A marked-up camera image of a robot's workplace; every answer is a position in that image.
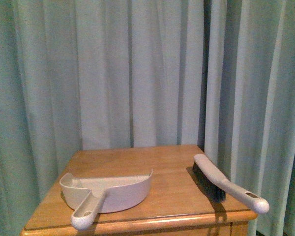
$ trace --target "table edge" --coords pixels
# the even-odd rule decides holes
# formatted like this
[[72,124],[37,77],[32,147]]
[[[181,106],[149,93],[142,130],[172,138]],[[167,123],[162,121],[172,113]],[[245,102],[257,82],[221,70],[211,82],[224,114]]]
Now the table edge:
[[[186,214],[179,216],[161,216],[146,219],[134,219],[128,221],[112,221],[93,224],[83,234],[114,234],[125,232],[139,232],[148,230],[161,230],[179,227],[192,227],[213,224],[225,224],[233,222],[246,222],[257,218],[257,214],[251,210],[230,211],[220,213]],[[27,230],[25,227],[21,231],[21,236],[46,236],[63,235],[73,236],[77,230],[71,225]]]

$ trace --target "wooden nightstand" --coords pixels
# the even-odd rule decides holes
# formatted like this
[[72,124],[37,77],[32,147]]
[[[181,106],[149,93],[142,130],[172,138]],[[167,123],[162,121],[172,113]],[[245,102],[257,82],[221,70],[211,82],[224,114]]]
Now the wooden nightstand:
[[[215,204],[202,193],[191,171],[196,145],[78,151],[56,180],[20,235],[243,236],[257,214],[231,196]],[[139,205],[99,214],[87,231],[70,223],[73,212],[59,184],[67,172],[75,177],[110,177],[150,173],[149,195]]]

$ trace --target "wooden drawer front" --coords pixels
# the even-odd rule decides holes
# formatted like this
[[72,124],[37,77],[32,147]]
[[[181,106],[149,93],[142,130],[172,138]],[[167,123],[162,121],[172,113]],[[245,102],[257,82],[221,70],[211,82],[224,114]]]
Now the wooden drawer front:
[[230,236],[231,224],[183,227],[153,231],[131,232],[105,236]]

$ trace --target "wooden tabletop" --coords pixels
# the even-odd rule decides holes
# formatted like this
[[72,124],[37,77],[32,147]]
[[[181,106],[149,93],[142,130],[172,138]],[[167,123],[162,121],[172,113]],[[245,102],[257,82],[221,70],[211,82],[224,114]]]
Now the wooden tabletop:
[[240,222],[257,215],[227,195],[215,204],[203,194],[191,168],[196,145],[78,151],[69,161],[45,199],[25,225],[21,235],[76,235],[71,226],[73,210],[64,201],[59,184],[67,172],[75,177],[118,177],[149,174],[149,195],[137,206],[99,214],[94,225],[78,235],[120,233],[170,227]]

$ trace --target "brush hanging hole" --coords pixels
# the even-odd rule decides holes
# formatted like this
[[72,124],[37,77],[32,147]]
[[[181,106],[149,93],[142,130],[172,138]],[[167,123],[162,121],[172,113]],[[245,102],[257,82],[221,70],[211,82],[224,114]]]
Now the brush hanging hole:
[[257,195],[254,195],[253,193],[250,193],[250,192],[246,192],[245,194],[247,194],[249,197],[252,197],[252,198],[258,198]]

